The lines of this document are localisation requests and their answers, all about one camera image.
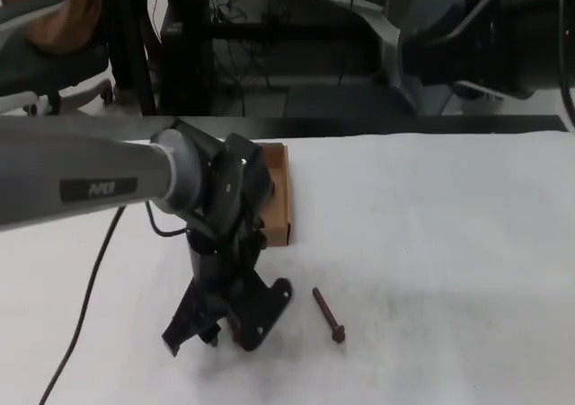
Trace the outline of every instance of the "black table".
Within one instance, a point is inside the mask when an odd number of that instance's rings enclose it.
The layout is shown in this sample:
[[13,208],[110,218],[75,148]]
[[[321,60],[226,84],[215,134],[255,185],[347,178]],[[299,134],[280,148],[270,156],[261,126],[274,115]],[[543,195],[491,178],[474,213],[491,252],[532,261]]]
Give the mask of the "black table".
[[[518,134],[565,131],[557,116],[429,116],[372,119],[194,117],[182,120],[216,137],[237,133],[251,139],[337,137],[364,134]],[[6,116],[0,130],[18,128],[44,134],[74,134],[115,140],[145,140],[175,122],[172,117]]]

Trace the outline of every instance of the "chair armrest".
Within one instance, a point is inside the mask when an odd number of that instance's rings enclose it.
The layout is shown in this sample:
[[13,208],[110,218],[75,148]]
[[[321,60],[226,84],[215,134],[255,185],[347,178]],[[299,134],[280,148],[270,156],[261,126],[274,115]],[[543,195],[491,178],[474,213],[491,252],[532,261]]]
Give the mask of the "chair armrest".
[[54,13],[66,0],[14,0],[0,6],[0,32],[13,31],[46,14]]

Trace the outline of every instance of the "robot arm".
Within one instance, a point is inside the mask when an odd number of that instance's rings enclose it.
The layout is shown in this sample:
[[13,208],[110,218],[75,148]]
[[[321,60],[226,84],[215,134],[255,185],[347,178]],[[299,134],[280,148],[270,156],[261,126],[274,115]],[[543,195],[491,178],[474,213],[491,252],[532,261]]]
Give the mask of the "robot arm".
[[267,287],[254,270],[273,182],[249,140],[182,122],[150,145],[3,130],[0,155],[0,229],[149,199],[186,221],[194,277],[163,334],[174,356],[195,335],[216,345],[222,319],[252,351],[291,300],[287,279]]
[[185,218],[202,191],[199,151],[175,130],[157,139],[138,145],[3,130],[0,230],[148,199]]

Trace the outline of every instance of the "desk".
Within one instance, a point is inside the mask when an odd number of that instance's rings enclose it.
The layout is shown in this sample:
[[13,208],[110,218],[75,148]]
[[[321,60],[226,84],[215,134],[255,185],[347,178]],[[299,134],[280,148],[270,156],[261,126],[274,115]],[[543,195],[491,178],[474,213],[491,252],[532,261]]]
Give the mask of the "desk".
[[[555,132],[293,139],[295,289],[246,354],[161,341],[190,280],[185,238],[128,207],[50,404],[571,404],[575,143]],[[105,211],[0,233],[0,403],[36,403],[75,326]],[[181,226],[158,215],[163,229]],[[347,340],[336,346],[319,286]]]

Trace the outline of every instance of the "bolt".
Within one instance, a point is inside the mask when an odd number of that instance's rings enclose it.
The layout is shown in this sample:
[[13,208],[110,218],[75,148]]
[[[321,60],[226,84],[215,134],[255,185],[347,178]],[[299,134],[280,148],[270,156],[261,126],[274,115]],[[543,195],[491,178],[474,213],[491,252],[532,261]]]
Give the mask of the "bolt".
[[333,317],[332,311],[330,311],[329,306],[327,305],[327,303],[323,299],[323,296],[322,296],[322,293],[320,293],[320,290],[318,290],[316,287],[316,288],[314,288],[314,290],[312,292],[314,294],[315,301],[317,302],[320,309],[322,310],[322,313],[323,313],[323,316],[325,317],[325,320],[328,322],[328,324],[332,328],[332,332],[333,332],[332,339],[335,342],[337,342],[338,344],[340,344],[341,342],[343,342],[345,340],[345,329],[343,328],[343,326],[340,326],[337,321],[335,321],[335,318]]

